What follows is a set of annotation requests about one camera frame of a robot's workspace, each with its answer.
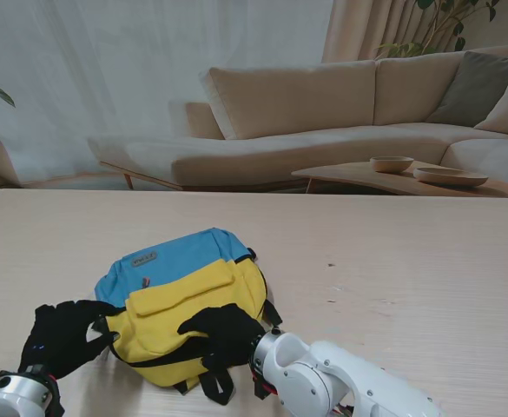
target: bag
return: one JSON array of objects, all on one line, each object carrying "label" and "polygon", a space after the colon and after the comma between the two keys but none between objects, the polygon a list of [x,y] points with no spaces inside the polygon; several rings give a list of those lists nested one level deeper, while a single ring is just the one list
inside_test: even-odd
[{"label": "bag", "polygon": [[[178,334],[178,327],[207,307],[236,303],[260,321],[280,324],[267,300],[267,284],[255,253],[232,233],[211,228],[124,256],[96,285],[96,299],[121,308],[106,317],[104,331],[121,337],[112,353],[148,381],[185,394],[198,381],[207,397],[227,404],[234,391],[228,372],[201,365],[204,334]],[[216,382],[222,393],[219,393]]]}]

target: plate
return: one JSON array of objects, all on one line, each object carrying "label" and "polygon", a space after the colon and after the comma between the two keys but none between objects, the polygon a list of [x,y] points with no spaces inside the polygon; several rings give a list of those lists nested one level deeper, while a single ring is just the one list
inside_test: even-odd
[{"label": "plate", "polygon": [[477,187],[489,179],[485,175],[451,168],[416,168],[413,176],[422,182],[458,187]]}]

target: bowl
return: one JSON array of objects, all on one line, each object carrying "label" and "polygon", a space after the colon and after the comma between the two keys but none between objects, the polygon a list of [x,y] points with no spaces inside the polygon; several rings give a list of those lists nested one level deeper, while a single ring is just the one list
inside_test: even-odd
[{"label": "bowl", "polygon": [[416,168],[413,176],[421,182],[455,187],[477,187],[489,179],[486,175],[451,168]]},{"label": "bowl", "polygon": [[374,156],[369,162],[376,172],[398,174],[412,165],[413,158],[407,156]]}]

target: robotic hand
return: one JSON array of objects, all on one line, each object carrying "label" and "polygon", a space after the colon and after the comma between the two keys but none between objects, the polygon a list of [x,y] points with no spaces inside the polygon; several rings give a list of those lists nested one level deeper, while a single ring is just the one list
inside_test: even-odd
[{"label": "robotic hand", "polygon": [[[294,417],[443,415],[430,397],[406,381],[328,341],[308,346],[298,336],[274,329],[259,339],[250,367],[256,395],[264,398],[274,391]],[[353,407],[341,406],[349,392]]]},{"label": "robotic hand", "polygon": [[116,333],[87,342],[91,323],[119,308],[101,301],[43,305],[24,344],[18,372],[0,372],[0,417],[62,417],[56,380],[92,361]]},{"label": "robotic hand", "polygon": [[[180,331],[208,335],[212,353],[203,359],[210,370],[249,362],[254,393],[277,394],[294,417],[441,417],[432,399],[380,367],[328,341],[311,346],[278,328],[266,333],[235,304],[206,308]],[[353,407],[340,401],[352,392]]]}]

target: bag label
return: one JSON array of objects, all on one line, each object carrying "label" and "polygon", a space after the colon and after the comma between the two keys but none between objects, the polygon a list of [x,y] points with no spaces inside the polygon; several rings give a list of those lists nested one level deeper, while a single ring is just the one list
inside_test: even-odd
[{"label": "bag label", "polygon": [[153,261],[154,259],[157,259],[157,252],[149,252],[148,254],[138,256],[137,258],[134,258],[132,260],[132,266],[133,267],[140,267],[144,263],[148,263],[149,261]]}]

